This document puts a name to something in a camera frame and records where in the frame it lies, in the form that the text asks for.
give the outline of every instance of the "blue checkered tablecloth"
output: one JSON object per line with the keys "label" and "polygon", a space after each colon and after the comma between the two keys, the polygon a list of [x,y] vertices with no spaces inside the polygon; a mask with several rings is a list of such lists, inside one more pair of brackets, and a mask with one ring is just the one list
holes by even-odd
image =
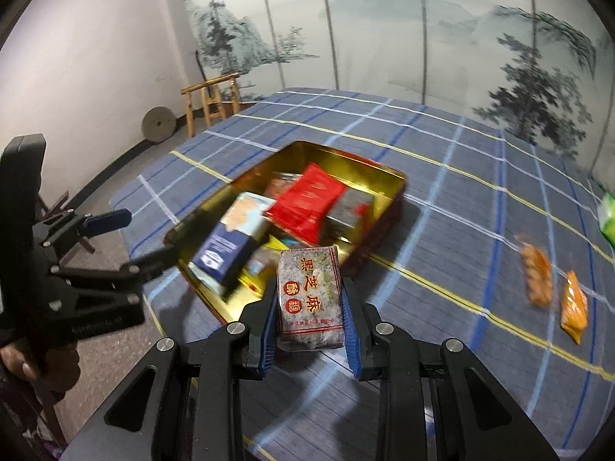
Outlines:
{"label": "blue checkered tablecloth", "polygon": [[[562,458],[577,457],[613,407],[613,252],[597,225],[603,191],[569,161],[469,119],[359,93],[291,88],[177,147],[112,199],[127,207],[131,257],[229,179],[296,140],[352,152],[404,172],[412,207],[357,277],[382,318],[415,338],[465,341]],[[574,269],[589,325],[576,345],[559,327],[559,303],[530,307],[518,237],[553,263],[556,298]],[[177,269],[146,287],[171,337],[206,337],[219,322]],[[358,383],[344,350],[296,354],[262,382],[242,383],[244,433],[262,459],[374,457],[378,396]],[[426,416],[431,411],[426,408]]]}

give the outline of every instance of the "human hand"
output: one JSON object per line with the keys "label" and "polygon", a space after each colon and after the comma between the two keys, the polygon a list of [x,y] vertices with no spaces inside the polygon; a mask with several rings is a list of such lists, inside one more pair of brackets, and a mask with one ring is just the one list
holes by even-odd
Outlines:
{"label": "human hand", "polygon": [[70,390],[81,375],[77,345],[70,343],[61,348],[52,348],[45,354],[47,372],[42,374],[34,360],[26,340],[18,340],[0,348],[4,366],[15,376],[26,381],[41,381],[51,391],[63,393]]}

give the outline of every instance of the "food package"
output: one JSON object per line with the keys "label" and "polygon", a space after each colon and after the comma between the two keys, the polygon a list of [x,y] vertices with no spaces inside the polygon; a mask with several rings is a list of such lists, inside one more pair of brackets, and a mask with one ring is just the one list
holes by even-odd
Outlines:
{"label": "food package", "polygon": [[343,346],[341,280],[335,246],[282,251],[278,298],[281,350]]}
{"label": "food package", "polygon": [[188,264],[199,281],[218,296],[233,284],[267,231],[269,223],[263,211],[274,202],[242,192]]}
{"label": "food package", "polygon": [[574,342],[580,345],[580,337],[587,327],[587,297],[580,290],[579,281],[572,270],[568,272],[564,286],[560,325]]}
{"label": "food package", "polygon": [[327,214],[327,235],[358,244],[371,226],[373,216],[373,195],[349,187]]}
{"label": "food package", "polygon": [[598,224],[604,237],[615,247],[615,200],[608,192],[598,206]]}
{"label": "food package", "polygon": [[239,282],[262,297],[267,280],[276,274],[280,252],[284,249],[288,246],[270,235],[269,241],[252,253],[239,274]]}
{"label": "food package", "polygon": [[296,180],[299,180],[300,177],[300,173],[282,173],[276,171],[265,190],[265,196],[271,199],[278,199]]}
{"label": "food package", "polygon": [[538,307],[548,307],[553,297],[551,263],[544,252],[528,243],[524,243],[521,256],[524,259],[530,303]]}
{"label": "food package", "polygon": [[327,212],[345,189],[344,184],[310,163],[302,177],[278,198],[265,216],[284,232],[316,246],[321,242]]}

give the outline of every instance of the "blue box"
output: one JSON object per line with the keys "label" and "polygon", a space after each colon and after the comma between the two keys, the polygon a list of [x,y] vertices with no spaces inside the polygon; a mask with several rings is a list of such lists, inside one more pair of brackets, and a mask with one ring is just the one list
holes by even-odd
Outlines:
{"label": "blue box", "polygon": [[218,296],[230,287],[258,247],[269,225],[263,212],[274,202],[242,192],[188,264],[199,281]]}

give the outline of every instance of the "painted mountain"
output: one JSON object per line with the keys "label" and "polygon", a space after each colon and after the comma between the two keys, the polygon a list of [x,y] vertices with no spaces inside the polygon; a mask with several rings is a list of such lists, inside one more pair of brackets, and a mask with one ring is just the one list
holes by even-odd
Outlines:
{"label": "painted mountain", "polygon": [[[477,20],[476,16],[461,5],[447,0],[426,0],[426,8],[430,22],[476,22]],[[421,0],[333,0],[331,11],[387,21],[422,19]]]}
{"label": "painted mountain", "polygon": [[222,73],[245,74],[253,67],[278,60],[276,52],[263,41],[250,19],[236,18],[223,2],[201,8],[197,31],[202,59]]}
{"label": "painted mountain", "polygon": [[277,34],[276,47],[272,47],[249,17],[238,19],[224,2],[211,2],[206,7],[193,0],[184,3],[202,63],[222,74],[246,74],[263,64],[316,57],[303,53],[305,40],[300,27],[291,26],[286,34]]}

